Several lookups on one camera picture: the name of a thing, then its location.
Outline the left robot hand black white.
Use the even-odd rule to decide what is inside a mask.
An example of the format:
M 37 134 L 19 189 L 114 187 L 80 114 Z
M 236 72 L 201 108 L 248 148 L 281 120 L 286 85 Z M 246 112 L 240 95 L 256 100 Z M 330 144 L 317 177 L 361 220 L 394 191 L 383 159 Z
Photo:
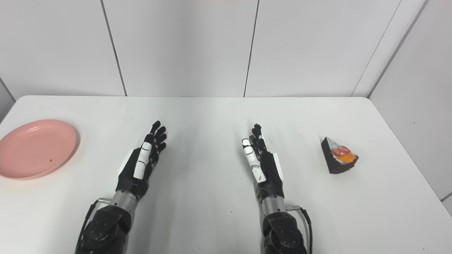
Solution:
M 126 191 L 141 199 L 149 188 L 149 178 L 167 144 L 166 127 L 153 123 L 142 144 L 132 149 L 123 161 L 115 191 Z

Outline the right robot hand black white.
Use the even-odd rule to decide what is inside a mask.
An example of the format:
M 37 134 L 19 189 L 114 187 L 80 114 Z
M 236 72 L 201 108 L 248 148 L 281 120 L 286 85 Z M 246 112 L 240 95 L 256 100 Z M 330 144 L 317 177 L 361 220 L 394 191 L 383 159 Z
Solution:
M 252 135 L 242 140 L 242 148 L 256 181 L 256 196 L 261 202 L 268 197 L 284 198 L 276 154 L 268 150 L 261 125 L 256 123 L 251 132 Z

